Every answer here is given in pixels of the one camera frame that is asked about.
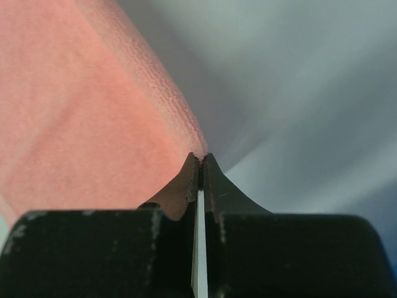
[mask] gray background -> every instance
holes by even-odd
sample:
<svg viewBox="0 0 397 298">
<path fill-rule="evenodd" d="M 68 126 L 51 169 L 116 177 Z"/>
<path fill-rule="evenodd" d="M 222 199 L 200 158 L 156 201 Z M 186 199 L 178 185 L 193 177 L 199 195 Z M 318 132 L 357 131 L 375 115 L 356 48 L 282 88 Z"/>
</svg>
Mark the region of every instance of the gray background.
<svg viewBox="0 0 397 298">
<path fill-rule="evenodd" d="M 363 215 L 397 264 L 397 1 L 119 3 L 247 195 Z"/>
</svg>

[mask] black tool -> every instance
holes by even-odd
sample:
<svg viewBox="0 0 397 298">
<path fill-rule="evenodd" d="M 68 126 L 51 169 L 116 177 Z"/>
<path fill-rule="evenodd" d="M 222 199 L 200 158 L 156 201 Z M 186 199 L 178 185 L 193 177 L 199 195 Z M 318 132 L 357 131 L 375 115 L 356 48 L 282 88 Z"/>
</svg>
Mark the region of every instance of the black tool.
<svg viewBox="0 0 397 298">
<path fill-rule="evenodd" d="M 137 210 L 36 210 L 0 257 L 0 297 L 397 297 L 380 238 L 346 215 L 272 214 L 190 154 Z"/>
</svg>

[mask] pink towel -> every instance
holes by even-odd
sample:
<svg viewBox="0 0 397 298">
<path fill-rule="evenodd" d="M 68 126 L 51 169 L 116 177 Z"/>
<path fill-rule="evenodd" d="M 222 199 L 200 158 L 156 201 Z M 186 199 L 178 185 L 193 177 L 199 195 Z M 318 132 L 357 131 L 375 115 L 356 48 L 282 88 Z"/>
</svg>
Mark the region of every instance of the pink towel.
<svg viewBox="0 0 397 298">
<path fill-rule="evenodd" d="M 0 212 L 135 208 L 206 144 L 114 0 L 0 0 Z"/>
</svg>

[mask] white surface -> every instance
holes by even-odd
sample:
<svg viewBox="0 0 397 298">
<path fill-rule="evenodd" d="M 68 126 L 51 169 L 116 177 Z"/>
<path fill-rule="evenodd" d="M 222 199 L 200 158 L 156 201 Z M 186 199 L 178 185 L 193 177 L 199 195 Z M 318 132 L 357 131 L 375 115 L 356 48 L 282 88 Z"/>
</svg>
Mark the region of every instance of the white surface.
<svg viewBox="0 0 397 298">
<path fill-rule="evenodd" d="M 2 247 L 4 246 L 4 242 L 6 241 L 6 237 L 8 236 L 8 226 L 3 216 L 0 215 L 0 253 L 2 251 Z"/>
<path fill-rule="evenodd" d="M 208 298 L 207 247 L 205 240 L 204 192 L 198 191 L 195 218 L 194 266 L 192 289 L 194 297 Z"/>
<path fill-rule="evenodd" d="M 245 193 L 273 211 L 363 215 L 397 263 L 397 1 L 124 8 Z"/>
</svg>

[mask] worn paint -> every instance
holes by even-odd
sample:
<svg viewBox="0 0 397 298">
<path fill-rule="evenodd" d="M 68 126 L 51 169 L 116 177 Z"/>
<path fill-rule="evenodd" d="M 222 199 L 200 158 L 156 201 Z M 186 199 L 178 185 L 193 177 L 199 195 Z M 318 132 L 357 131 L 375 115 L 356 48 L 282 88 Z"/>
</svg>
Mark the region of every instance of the worn paint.
<svg viewBox="0 0 397 298">
<path fill-rule="evenodd" d="M 15 238 L 22 238 L 25 235 L 24 232 L 25 232 L 26 227 L 27 227 L 26 225 L 20 225 L 11 231 L 10 235 L 8 236 L 7 243 L 4 246 L 4 249 L 2 252 L 3 255 L 8 255 L 12 251 L 12 247 L 14 246 Z"/>
<path fill-rule="evenodd" d="M 34 220 L 37 217 L 45 216 L 47 213 L 47 211 L 30 211 L 24 215 L 24 218 L 27 220 Z"/>
<path fill-rule="evenodd" d="M 83 211 L 83 215 L 85 215 L 85 216 L 91 216 L 93 213 L 95 213 L 95 210 L 85 210 L 85 211 Z"/>
<path fill-rule="evenodd" d="M 219 214 L 219 228 L 220 228 L 220 236 L 221 236 L 221 242 L 223 244 L 226 243 L 226 230 L 225 230 L 225 223 L 224 223 L 224 218 L 222 214 Z"/>
</svg>

